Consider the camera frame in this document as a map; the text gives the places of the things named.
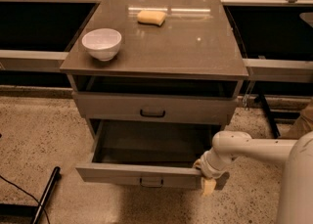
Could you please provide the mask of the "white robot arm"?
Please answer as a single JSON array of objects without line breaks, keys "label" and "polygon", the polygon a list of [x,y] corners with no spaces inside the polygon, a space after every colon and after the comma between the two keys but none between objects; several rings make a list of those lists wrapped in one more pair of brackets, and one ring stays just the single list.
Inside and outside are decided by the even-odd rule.
[{"label": "white robot arm", "polygon": [[207,195],[238,157],[281,164],[283,177],[276,224],[313,224],[313,132],[292,139],[254,139],[241,131],[220,131],[212,147],[194,162]]}]

